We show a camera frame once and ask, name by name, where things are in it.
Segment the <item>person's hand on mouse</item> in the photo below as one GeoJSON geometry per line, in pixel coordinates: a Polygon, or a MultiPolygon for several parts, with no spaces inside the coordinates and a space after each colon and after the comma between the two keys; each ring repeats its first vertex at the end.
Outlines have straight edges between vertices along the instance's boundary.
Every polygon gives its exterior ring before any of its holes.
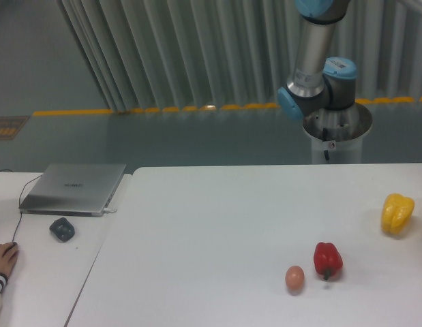
{"type": "Polygon", "coordinates": [[[10,278],[18,259],[18,244],[15,242],[0,244],[0,275],[10,278]]]}

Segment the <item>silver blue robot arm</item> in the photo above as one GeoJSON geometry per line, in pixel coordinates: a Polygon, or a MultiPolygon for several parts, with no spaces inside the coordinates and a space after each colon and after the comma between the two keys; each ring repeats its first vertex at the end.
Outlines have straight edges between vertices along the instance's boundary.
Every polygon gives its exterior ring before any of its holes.
{"type": "Polygon", "coordinates": [[[302,33],[294,69],[277,98],[285,114],[303,119],[321,108],[339,111],[355,103],[355,65],[344,59],[344,68],[327,61],[335,25],[347,12],[349,1],[296,1],[302,33]]]}

